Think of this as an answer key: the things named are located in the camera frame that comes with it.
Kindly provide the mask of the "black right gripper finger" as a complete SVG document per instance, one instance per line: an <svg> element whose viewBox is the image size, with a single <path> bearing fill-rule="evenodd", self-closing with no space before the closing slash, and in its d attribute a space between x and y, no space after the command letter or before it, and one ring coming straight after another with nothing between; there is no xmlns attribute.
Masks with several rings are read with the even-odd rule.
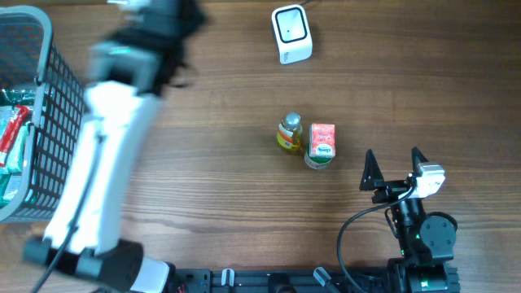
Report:
<svg viewBox="0 0 521 293"><path fill-rule="evenodd" d="M374 152L369 149L366 152L365 167L361 177L359 189L362 191L372 191L384 188L383 174L379 168L378 161L374 156Z"/></svg>
<svg viewBox="0 0 521 293"><path fill-rule="evenodd" d="M415 146L411 149L412 166L413 172L419 172L419 164L427 163L428 159L422 154L422 152Z"/></svg>

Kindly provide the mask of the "red white juice carton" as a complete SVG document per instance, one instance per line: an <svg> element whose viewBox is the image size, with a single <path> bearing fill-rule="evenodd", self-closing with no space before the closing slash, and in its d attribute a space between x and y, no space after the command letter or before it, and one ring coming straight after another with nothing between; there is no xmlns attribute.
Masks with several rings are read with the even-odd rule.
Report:
<svg viewBox="0 0 521 293"><path fill-rule="evenodd" d="M332 159L335 157L335 125L312 123L309 133L309 155Z"/></svg>

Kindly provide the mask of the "yellow oil bottle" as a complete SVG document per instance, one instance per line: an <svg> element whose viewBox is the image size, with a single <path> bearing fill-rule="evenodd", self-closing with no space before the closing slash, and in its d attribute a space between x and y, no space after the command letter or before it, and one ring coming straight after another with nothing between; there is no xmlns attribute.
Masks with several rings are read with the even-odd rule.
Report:
<svg viewBox="0 0 521 293"><path fill-rule="evenodd" d="M277 143L285 151L298 153L302 147L303 128L296 112L287 113L278 125Z"/></svg>

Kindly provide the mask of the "red white tube package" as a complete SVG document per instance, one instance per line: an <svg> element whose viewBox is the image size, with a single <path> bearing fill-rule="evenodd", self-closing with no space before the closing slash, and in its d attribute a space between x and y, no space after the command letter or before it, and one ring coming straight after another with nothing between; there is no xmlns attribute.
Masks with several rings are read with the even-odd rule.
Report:
<svg viewBox="0 0 521 293"><path fill-rule="evenodd" d="M29 109L23 105L16 105L10 108L10 116L7 120L6 127L1 136L1 166L7 165L7 157L15 143L16 136L20 131L26 116L29 114Z"/></svg>

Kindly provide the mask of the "green 3M gloves package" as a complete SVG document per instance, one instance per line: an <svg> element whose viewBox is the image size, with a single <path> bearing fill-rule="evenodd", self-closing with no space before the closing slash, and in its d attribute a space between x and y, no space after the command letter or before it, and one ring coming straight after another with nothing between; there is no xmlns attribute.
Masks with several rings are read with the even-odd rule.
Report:
<svg viewBox="0 0 521 293"><path fill-rule="evenodd" d="M1 90L1 107L23 105L28 107L31 112L28 116L28 132L33 114L33 104L36 93L31 90ZM20 183L21 173L1 174L1 207L6 207L17 194Z"/></svg>

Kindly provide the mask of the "teal white pouch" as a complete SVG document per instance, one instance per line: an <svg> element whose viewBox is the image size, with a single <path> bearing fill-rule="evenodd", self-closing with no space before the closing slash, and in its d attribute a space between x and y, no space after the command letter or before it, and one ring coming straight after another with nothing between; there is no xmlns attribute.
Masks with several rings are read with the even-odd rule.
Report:
<svg viewBox="0 0 521 293"><path fill-rule="evenodd" d="M6 127L7 120L9 119L10 108L13 106L1 107L1 136ZM28 116L26 116L23 124L20 127L20 131L16 136L15 143L13 144L9 155L7 157L7 165L1 166L1 174L7 175L12 173L21 173L24 162L24 144L28 136Z"/></svg>

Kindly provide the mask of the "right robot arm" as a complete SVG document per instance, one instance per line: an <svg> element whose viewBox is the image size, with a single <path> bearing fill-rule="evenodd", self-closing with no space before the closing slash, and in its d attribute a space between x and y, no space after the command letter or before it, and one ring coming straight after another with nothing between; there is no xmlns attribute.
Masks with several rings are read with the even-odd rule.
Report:
<svg viewBox="0 0 521 293"><path fill-rule="evenodd" d="M372 150L366 152L360 189L373 191L373 203L386 204L386 221L401 248L401 258L387 262L391 292L459 292L454 258L458 223L444 212L425 212L422 201L445 180L441 165L430 162L418 148L411 150L413 171L404 180L387 181Z"/></svg>

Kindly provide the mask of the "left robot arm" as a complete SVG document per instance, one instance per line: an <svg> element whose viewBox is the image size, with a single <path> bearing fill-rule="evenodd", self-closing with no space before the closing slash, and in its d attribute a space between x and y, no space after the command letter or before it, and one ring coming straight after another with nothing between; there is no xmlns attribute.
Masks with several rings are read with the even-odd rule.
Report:
<svg viewBox="0 0 521 293"><path fill-rule="evenodd" d="M129 23L90 50L90 84L59 205L24 261L96 284L101 292L183 292L173 264L148 257L120 236L129 179L162 103L187 69L185 42L205 22L194 0L121 1Z"/></svg>

